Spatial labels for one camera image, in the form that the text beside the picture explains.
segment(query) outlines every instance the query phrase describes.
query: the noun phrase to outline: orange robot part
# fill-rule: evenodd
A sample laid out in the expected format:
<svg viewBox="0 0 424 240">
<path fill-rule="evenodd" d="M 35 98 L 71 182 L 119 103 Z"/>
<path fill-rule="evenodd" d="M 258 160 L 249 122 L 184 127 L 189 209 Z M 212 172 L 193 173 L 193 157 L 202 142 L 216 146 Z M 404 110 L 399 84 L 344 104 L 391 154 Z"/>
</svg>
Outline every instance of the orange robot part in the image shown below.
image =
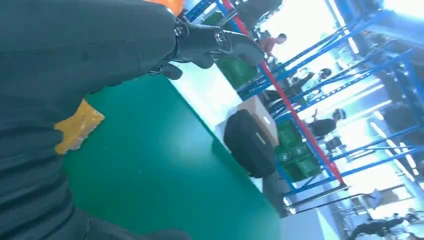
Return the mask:
<svg viewBox="0 0 424 240">
<path fill-rule="evenodd" d="M 148 0 L 148 1 L 167 6 L 169 9 L 171 9 L 172 13 L 175 16 L 180 15 L 184 8 L 184 0 Z"/>
</svg>

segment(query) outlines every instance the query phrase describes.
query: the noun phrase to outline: helmet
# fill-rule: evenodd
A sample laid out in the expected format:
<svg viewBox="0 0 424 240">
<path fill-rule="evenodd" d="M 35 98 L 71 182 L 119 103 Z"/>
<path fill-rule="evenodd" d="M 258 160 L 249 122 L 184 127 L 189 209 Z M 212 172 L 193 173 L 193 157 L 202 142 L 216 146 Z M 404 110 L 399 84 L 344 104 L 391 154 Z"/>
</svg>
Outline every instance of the helmet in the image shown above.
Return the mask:
<svg viewBox="0 0 424 240">
<path fill-rule="evenodd" d="M 346 119 L 346 112 L 343 109 L 337 108 L 334 113 L 332 114 L 333 117 L 338 116 L 339 119 Z"/>
<path fill-rule="evenodd" d="M 331 76 L 333 72 L 330 68 L 323 68 L 321 71 L 319 71 L 319 78 L 320 79 L 326 79 Z"/>
</svg>

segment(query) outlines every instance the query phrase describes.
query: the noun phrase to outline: cardboard box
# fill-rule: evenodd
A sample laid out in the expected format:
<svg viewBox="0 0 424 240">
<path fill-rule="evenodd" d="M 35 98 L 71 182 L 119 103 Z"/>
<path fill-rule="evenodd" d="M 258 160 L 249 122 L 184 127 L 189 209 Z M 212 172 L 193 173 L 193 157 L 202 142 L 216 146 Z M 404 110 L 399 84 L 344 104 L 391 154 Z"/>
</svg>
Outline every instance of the cardboard box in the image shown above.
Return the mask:
<svg viewBox="0 0 424 240">
<path fill-rule="evenodd" d="M 237 106 L 237 110 L 241 109 L 249 111 L 250 115 L 252 115 L 274 147 L 280 145 L 277 124 L 258 96 L 253 96 Z"/>
</svg>

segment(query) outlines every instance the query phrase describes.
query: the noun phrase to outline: green crate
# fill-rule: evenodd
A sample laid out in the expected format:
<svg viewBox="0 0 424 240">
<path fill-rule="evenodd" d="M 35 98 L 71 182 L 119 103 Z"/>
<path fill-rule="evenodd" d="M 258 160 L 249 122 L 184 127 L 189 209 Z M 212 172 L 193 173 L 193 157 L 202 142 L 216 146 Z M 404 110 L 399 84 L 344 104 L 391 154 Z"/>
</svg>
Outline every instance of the green crate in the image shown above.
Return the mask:
<svg viewBox="0 0 424 240">
<path fill-rule="evenodd" d="M 302 136 L 292 121 L 285 121 L 277 126 L 280 144 L 285 149 L 290 149 L 302 144 Z"/>
<path fill-rule="evenodd" d="M 222 18 L 222 13 L 216 11 L 204 19 L 202 24 L 215 26 Z M 232 31 L 230 24 L 226 24 L 223 29 Z M 239 58 L 222 57 L 216 61 L 216 65 L 234 89 L 253 81 L 258 75 L 256 66 L 250 66 Z"/>
<path fill-rule="evenodd" d="M 220 58 L 216 65 L 234 89 L 253 81 L 258 74 L 255 66 L 250 66 L 239 58 Z"/>
<path fill-rule="evenodd" d="M 321 173 L 321 165 L 310 153 L 295 155 L 292 151 L 278 155 L 278 165 L 292 182 L 299 182 Z"/>
<path fill-rule="evenodd" d="M 201 21 L 201 24 L 203 25 L 209 25 L 209 26 L 216 26 L 221 19 L 223 19 L 223 14 L 220 11 L 215 11 L 211 15 L 209 15 L 207 18 L 205 18 L 203 21 Z M 233 31 L 233 28 L 231 27 L 231 24 L 227 23 L 222 27 L 224 30 Z"/>
</svg>

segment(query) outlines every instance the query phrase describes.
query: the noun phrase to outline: floor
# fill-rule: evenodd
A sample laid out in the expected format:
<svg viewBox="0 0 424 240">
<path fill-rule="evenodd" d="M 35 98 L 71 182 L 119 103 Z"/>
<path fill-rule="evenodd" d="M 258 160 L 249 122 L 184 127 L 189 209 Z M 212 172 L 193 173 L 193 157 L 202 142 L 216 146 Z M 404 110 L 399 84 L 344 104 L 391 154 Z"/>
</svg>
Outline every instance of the floor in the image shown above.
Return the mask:
<svg viewBox="0 0 424 240">
<path fill-rule="evenodd" d="M 162 76 L 89 96 L 105 120 L 65 156 L 76 205 L 138 234 L 180 229 L 194 240 L 281 239 L 278 214 L 210 131 L 235 96 L 221 95 L 225 83 L 213 72 L 173 82 L 205 123 Z"/>
</svg>

